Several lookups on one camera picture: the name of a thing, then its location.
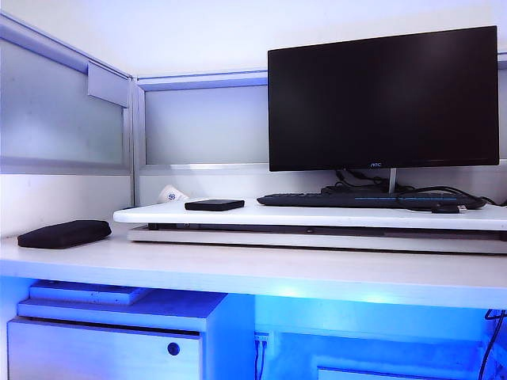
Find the black monitor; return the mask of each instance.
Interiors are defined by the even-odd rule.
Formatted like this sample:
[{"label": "black monitor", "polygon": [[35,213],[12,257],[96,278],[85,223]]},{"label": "black monitor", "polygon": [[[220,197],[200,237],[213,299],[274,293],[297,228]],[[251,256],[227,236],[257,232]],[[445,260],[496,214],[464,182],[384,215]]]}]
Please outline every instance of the black monitor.
[{"label": "black monitor", "polygon": [[268,53],[269,168],[497,165],[497,28]]}]

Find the power outlet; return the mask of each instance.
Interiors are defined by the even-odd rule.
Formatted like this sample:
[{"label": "power outlet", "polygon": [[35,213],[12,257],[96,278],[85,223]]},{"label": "power outlet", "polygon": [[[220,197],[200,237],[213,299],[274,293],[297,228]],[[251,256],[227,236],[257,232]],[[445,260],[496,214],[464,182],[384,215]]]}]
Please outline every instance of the power outlet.
[{"label": "power outlet", "polygon": [[266,342],[268,343],[269,342],[269,334],[266,333],[266,332],[255,332],[253,334],[253,338],[257,341],[257,342]]}]

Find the desk surface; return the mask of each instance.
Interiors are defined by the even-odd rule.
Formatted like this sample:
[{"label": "desk surface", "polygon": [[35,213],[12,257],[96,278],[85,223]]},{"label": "desk surface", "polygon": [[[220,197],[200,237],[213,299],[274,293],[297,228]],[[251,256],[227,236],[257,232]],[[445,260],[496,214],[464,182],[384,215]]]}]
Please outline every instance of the desk surface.
[{"label": "desk surface", "polygon": [[210,223],[284,226],[349,226],[429,228],[451,230],[507,230],[507,207],[486,205],[459,214],[432,214],[386,208],[269,207],[255,199],[229,211],[189,211],[184,202],[169,202],[114,213],[117,222]]},{"label": "desk surface", "polygon": [[2,276],[195,291],[427,306],[507,308],[507,255],[134,243],[113,223],[104,241],[28,249],[2,240]]}]

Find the cable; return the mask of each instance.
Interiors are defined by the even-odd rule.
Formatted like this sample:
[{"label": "cable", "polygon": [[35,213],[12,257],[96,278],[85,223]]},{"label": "cable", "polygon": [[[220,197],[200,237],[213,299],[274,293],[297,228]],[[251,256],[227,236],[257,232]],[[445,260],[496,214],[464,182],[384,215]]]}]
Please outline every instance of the cable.
[{"label": "cable", "polygon": [[477,207],[481,207],[484,205],[484,200],[482,197],[473,196],[468,192],[464,192],[463,190],[459,190],[458,188],[453,188],[452,186],[428,186],[425,188],[414,188],[411,190],[405,190],[404,192],[400,192],[396,196],[396,202],[403,208],[411,211],[434,211],[434,207],[407,207],[406,204],[403,204],[403,196],[407,194],[421,193],[421,192],[450,192],[451,194],[466,196],[471,200],[474,200],[477,204]]},{"label": "cable", "polygon": [[498,203],[496,203],[494,200],[492,200],[491,198],[488,198],[487,196],[481,196],[481,199],[485,200],[486,202],[494,205],[494,206],[498,206]]},{"label": "cable", "polygon": [[505,318],[505,310],[501,310],[499,315],[491,317],[491,312],[493,310],[489,309],[486,312],[486,315],[484,316],[484,319],[491,321],[493,319],[498,319],[497,325],[494,328],[493,335],[491,336],[490,342],[488,343],[488,346],[486,348],[486,351],[484,352],[484,357],[482,358],[481,363],[481,369],[478,372],[478,380],[482,380],[482,377],[484,376],[484,370],[486,369],[486,363],[488,361],[488,357],[490,356],[491,348],[493,348],[494,341],[497,339],[497,335],[500,332],[501,323],[504,321]]},{"label": "cable", "polygon": [[261,359],[261,372],[259,372],[259,380],[262,380],[262,373],[264,372],[264,357],[266,353],[266,346],[268,342],[265,340],[262,341],[262,359]]},{"label": "cable", "polygon": [[[338,181],[335,186],[338,186],[338,184],[349,186],[351,188],[378,188],[380,191],[388,191],[389,190],[389,180],[387,178],[382,177],[369,177],[366,174],[362,172],[358,172],[356,170],[346,169],[345,170],[348,174],[356,178],[357,180],[362,181],[371,181],[372,184],[351,184],[345,179],[345,176],[340,172],[340,170],[335,170],[336,177],[338,178]],[[395,191],[397,192],[404,192],[405,190],[411,190],[414,189],[414,186],[405,186],[402,184],[399,184],[398,182],[395,183]]]},{"label": "cable", "polygon": [[259,360],[259,341],[255,340],[255,380],[257,380],[257,362]]}]

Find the drawer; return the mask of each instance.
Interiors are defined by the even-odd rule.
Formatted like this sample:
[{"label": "drawer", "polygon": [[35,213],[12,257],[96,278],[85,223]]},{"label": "drawer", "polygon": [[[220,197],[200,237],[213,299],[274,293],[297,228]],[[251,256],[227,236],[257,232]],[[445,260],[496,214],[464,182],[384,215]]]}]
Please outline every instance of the drawer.
[{"label": "drawer", "polygon": [[198,335],[14,319],[8,339],[10,380],[202,379]]}]

